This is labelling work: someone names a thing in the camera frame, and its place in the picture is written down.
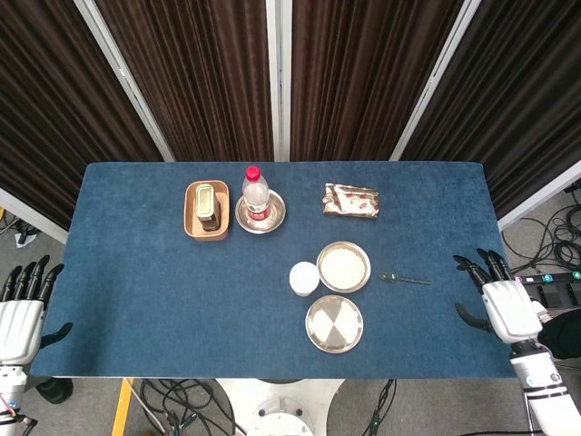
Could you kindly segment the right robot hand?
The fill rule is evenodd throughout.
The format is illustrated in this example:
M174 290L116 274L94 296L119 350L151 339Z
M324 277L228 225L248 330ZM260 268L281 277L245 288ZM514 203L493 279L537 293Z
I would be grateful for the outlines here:
M460 319L472 328L494 333L508 345L536 341L542 324L523 284L515 279L499 253L481 248L477 253L485 261L486 268L457 254L453 259L457 269L468 273L475 284L487 317L477 318L464 305L456 303Z

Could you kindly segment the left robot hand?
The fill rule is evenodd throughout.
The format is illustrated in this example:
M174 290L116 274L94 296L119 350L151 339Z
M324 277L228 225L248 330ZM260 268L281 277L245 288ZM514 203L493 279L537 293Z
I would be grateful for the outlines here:
M43 333L49 302L64 265L50 271L47 254L26 266L16 266L1 286L1 364L26 366L45 347L61 341L73 329L70 322L56 332Z

